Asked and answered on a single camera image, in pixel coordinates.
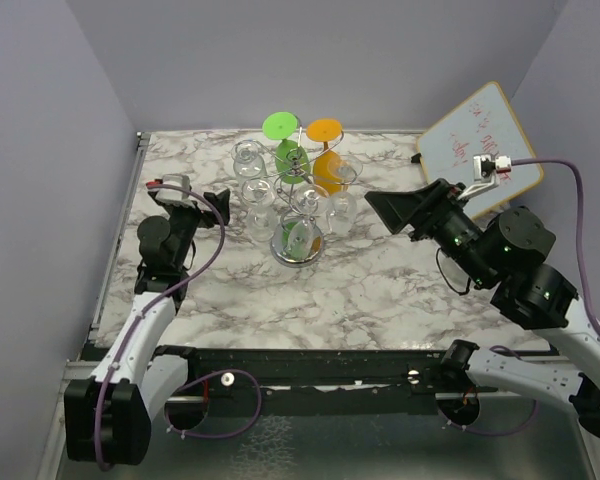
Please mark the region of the clear wine glass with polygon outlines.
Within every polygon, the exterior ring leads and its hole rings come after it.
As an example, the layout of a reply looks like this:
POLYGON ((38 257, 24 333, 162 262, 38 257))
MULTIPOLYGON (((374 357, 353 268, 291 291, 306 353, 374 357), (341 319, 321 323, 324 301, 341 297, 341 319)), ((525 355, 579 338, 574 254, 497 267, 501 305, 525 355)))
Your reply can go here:
POLYGON ((304 184, 292 194, 291 205, 299 219, 288 233, 286 252, 294 261, 310 256, 316 236, 315 218, 326 211, 328 199, 329 193, 317 184, 304 184))
POLYGON ((329 228, 334 234, 348 234, 355 223, 357 200, 349 188, 358 180, 362 170, 362 163, 352 156, 339 156, 328 164, 328 173, 332 177, 330 185, 337 188, 330 194, 331 204, 327 214, 329 228))
POLYGON ((266 166, 259 144, 251 140, 236 143, 231 150, 234 174, 239 182, 266 175, 266 166))
POLYGON ((245 220, 248 233, 257 242, 269 241, 278 222, 272 207, 276 198, 272 184, 264 178, 246 180, 241 197, 248 207, 245 220))

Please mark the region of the orange plastic wine glass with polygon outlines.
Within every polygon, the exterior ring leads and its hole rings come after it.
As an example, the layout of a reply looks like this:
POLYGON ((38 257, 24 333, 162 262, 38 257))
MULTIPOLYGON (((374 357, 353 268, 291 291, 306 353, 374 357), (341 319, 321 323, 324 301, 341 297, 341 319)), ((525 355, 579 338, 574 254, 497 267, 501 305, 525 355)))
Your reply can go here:
POLYGON ((313 162, 313 182, 329 195, 346 192, 361 171, 359 161, 351 156, 343 156, 333 150, 343 139, 340 122, 334 118, 321 118, 313 121, 306 131, 307 137, 322 144, 322 152, 313 162))

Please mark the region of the green plastic wine glass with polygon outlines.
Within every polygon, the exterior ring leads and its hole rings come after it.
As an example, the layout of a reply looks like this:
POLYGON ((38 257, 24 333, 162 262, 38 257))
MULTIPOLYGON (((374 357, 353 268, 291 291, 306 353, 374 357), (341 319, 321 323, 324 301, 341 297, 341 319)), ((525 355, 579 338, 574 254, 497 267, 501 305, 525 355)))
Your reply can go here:
POLYGON ((291 112, 274 112, 262 123, 262 133, 278 142, 274 158, 280 181, 287 185, 304 182, 310 165, 306 150, 300 145, 302 124, 298 117, 291 112))

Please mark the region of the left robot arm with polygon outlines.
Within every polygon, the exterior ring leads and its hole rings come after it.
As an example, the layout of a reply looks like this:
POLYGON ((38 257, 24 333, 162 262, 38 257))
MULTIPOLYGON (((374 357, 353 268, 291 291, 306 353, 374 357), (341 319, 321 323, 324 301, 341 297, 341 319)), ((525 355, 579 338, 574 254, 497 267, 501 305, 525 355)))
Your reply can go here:
POLYGON ((165 216, 145 218, 137 230, 141 262, 134 297, 122 330, 103 359, 64 392, 66 449, 74 461, 94 462, 103 471, 137 465, 145 457, 152 422, 168 398, 194 392, 201 371, 180 356, 157 355, 190 282, 185 260, 195 251, 200 228, 224 230, 230 222, 230 192, 199 195, 188 187, 155 180, 147 185, 165 216))

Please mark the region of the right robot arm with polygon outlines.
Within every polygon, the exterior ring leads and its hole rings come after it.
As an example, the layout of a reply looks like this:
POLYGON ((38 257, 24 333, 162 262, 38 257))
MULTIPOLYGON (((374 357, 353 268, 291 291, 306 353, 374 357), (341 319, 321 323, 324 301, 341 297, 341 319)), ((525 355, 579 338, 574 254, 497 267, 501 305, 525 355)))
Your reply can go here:
POLYGON ((585 298, 546 258, 554 234, 525 207, 510 208, 481 229, 464 212, 464 186, 438 179, 412 192, 370 191, 364 198, 392 234, 412 228, 413 242, 431 239, 507 320, 568 358, 571 369, 499 356, 455 340, 439 367, 441 383, 471 384, 551 404, 577 417, 600 439, 600 333, 587 319, 585 298))

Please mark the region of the chrome wine glass rack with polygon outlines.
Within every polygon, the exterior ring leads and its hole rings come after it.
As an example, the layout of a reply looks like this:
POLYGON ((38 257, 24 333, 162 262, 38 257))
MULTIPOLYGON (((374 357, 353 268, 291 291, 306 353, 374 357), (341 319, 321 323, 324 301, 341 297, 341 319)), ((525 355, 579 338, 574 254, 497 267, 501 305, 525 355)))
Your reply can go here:
POLYGON ((275 149, 247 139, 231 150, 238 196, 248 208, 247 230, 269 245, 281 265, 306 267, 323 253, 328 233, 351 228, 357 204, 348 189, 362 165, 335 151, 345 138, 336 119, 318 119, 306 128, 275 120, 263 132, 278 142, 275 149))

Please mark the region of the whiteboard with yellow frame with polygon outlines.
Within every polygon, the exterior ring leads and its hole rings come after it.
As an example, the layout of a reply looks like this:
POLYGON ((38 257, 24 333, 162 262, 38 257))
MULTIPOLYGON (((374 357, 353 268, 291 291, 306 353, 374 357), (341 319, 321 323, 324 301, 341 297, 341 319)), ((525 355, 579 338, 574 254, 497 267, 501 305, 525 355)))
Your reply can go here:
MULTIPOLYGON (((491 81, 474 92, 425 131, 416 141, 428 183, 444 178, 451 183, 474 182, 473 157, 506 155, 513 160, 535 156, 514 110, 500 85, 491 81)), ((503 207, 534 188, 544 178, 538 164, 518 166, 500 176, 500 186, 470 200, 466 214, 477 219, 503 207)))

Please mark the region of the black front table rail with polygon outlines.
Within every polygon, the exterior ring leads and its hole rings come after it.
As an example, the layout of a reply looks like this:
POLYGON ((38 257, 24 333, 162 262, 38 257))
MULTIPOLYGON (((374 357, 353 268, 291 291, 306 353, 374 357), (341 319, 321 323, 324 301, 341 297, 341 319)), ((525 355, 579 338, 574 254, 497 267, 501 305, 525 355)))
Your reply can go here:
POLYGON ((152 360, 182 360, 186 378, 160 408, 178 424, 223 418, 408 413, 432 415, 435 397, 476 392, 441 351, 196 349, 161 346, 152 360))

